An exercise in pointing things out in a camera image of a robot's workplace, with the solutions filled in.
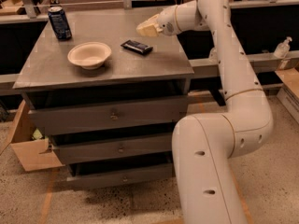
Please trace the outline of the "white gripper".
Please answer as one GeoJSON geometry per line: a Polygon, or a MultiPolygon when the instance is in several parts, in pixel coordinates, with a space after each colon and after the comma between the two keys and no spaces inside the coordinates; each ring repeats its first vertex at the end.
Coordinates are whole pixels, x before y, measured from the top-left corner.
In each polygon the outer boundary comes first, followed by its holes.
{"type": "Polygon", "coordinates": [[[159,34],[178,35],[180,30],[176,18],[177,6],[165,8],[159,15],[155,14],[147,20],[141,22],[137,27],[137,32],[142,36],[155,37],[159,34]]]}

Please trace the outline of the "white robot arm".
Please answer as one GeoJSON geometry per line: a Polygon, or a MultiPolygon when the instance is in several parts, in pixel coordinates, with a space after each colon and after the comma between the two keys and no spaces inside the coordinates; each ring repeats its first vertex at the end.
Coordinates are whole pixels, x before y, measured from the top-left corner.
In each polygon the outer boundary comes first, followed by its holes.
{"type": "Polygon", "coordinates": [[[260,148],[273,130],[263,88],[231,24],[228,0],[196,0],[164,9],[136,30],[143,36],[178,35],[207,27],[227,110],[181,119],[172,154],[184,224],[247,224],[228,159],[260,148]]]}

